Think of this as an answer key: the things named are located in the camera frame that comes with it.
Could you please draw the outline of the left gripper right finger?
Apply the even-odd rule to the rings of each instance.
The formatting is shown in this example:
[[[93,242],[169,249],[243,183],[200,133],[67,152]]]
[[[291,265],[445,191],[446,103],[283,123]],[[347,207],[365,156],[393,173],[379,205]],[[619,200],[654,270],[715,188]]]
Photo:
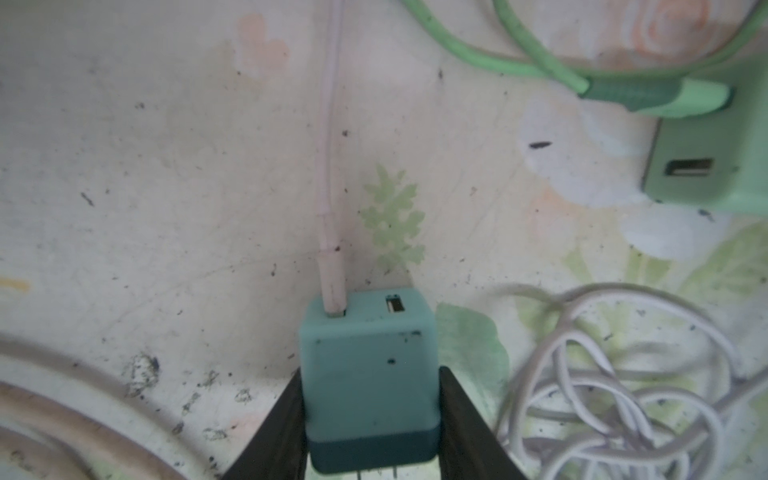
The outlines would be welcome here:
[[[439,368],[442,480],[525,480],[447,366]]]

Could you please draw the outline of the teal charger plug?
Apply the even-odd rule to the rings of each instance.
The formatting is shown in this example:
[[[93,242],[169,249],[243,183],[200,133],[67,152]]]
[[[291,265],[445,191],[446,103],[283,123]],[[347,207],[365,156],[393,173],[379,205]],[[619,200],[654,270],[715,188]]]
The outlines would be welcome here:
[[[441,431],[438,334],[414,288],[355,292],[340,317],[313,300],[299,329],[312,466],[344,474],[432,460]]]

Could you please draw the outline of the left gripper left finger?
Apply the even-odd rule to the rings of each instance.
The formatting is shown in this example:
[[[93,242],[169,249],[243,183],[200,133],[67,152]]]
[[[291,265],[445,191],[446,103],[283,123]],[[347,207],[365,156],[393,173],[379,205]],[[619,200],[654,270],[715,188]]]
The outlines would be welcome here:
[[[301,374],[296,370],[223,480],[304,480],[308,460]]]

